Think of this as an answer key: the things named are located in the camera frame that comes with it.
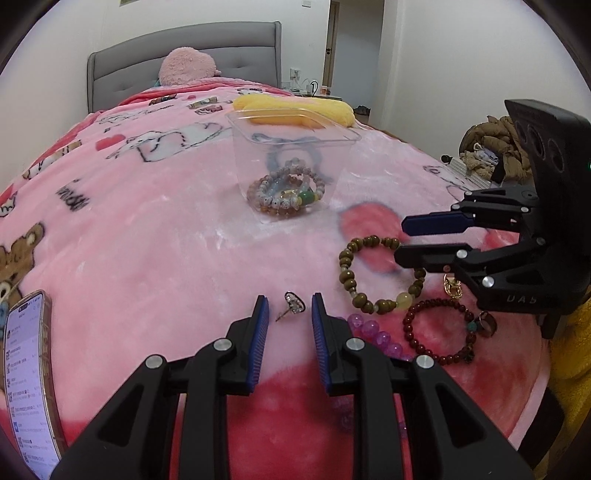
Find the yellow bead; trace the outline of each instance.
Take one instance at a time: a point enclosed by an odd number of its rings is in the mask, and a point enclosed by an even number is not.
[[[397,310],[408,310],[413,306],[413,296],[403,291],[396,297]]]

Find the gray headboard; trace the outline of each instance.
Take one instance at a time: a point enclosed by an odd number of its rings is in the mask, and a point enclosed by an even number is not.
[[[220,22],[171,28],[95,52],[88,58],[88,111],[108,110],[147,90],[179,47],[211,55],[223,77],[281,87],[281,23]]]

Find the bed sheet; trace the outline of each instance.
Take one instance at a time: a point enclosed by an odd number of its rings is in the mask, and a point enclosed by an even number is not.
[[[426,242],[405,237],[401,219],[447,210],[467,189],[413,146],[360,129],[329,208],[261,223],[238,189],[225,116],[245,89],[266,88],[235,82],[153,89],[93,114],[0,198],[0,244],[22,279],[11,303],[39,288],[53,299],[51,358],[69,443],[148,355],[194,355],[249,315],[259,294],[272,318],[286,291],[306,302],[320,291],[330,314],[354,313],[338,280],[347,242],[372,234]],[[216,104],[190,108],[212,96]],[[39,241],[11,254],[35,225]],[[516,241],[484,229],[428,241],[460,239],[485,249]],[[361,252],[355,273],[373,299],[395,298],[413,280],[383,250]],[[423,298],[442,296],[442,276],[428,275]],[[467,289],[462,303],[477,311]],[[402,316],[379,322],[410,353]],[[478,341],[475,361],[445,369],[517,447],[547,383],[547,343],[531,316],[495,317],[499,331]],[[415,325],[433,350],[463,345],[453,312],[421,314]],[[351,475],[352,436],[323,392],[309,310],[272,322],[261,382],[251,397],[230,398],[228,415],[237,480]],[[10,432],[1,393],[0,424]],[[178,429],[173,464],[177,455]]]

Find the brown jacket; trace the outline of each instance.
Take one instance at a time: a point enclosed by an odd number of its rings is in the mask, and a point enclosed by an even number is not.
[[[474,152],[474,144],[479,143],[483,147],[497,153],[503,159],[505,167],[505,179],[526,182],[531,177],[530,159],[521,144],[513,120],[503,116],[496,119],[488,116],[488,122],[473,126],[460,144],[460,158],[466,166],[477,173],[479,169],[486,169],[470,152]]]

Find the plastic box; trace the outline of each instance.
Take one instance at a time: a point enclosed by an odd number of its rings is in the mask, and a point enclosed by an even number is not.
[[[263,222],[326,207],[361,139],[304,109],[242,110],[228,120],[240,190]]]

